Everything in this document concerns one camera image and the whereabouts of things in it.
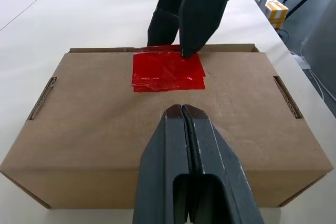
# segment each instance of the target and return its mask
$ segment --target cardboard box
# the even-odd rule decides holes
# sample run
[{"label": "cardboard box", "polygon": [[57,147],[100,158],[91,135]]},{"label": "cardboard box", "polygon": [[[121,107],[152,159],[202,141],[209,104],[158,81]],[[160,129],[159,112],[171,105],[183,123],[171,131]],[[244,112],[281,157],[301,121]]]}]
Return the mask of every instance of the cardboard box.
[{"label": "cardboard box", "polygon": [[280,29],[286,19],[288,8],[277,0],[267,0],[265,5],[267,19],[274,28]]},{"label": "cardboard box", "polygon": [[133,208],[139,161],[163,111],[204,110],[240,158],[259,207],[286,204],[332,169],[254,45],[199,53],[205,90],[134,93],[133,52],[65,54],[1,172],[47,208]]}]

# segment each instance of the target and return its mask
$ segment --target red tape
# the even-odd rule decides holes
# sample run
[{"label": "red tape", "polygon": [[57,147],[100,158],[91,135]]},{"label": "red tape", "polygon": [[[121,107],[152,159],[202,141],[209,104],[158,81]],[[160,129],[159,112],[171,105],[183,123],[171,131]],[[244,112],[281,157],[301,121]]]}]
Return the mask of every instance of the red tape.
[{"label": "red tape", "polygon": [[134,92],[205,89],[205,73],[198,57],[178,52],[139,52],[133,56]]}]

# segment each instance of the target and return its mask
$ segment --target white table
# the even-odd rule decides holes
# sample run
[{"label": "white table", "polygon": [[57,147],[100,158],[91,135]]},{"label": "white table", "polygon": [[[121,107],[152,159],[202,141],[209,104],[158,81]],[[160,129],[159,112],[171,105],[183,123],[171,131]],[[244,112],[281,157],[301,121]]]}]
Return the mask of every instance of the white table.
[{"label": "white table", "polygon": [[[0,31],[0,161],[63,54],[70,47],[145,46],[157,1],[38,0]],[[230,0],[208,43],[255,43],[265,52],[336,164],[336,119],[254,0]],[[331,172],[287,206],[261,212],[266,223],[335,223],[335,205],[336,172]],[[0,175],[1,224],[121,224],[131,220],[132,210],[47,210]]]}]

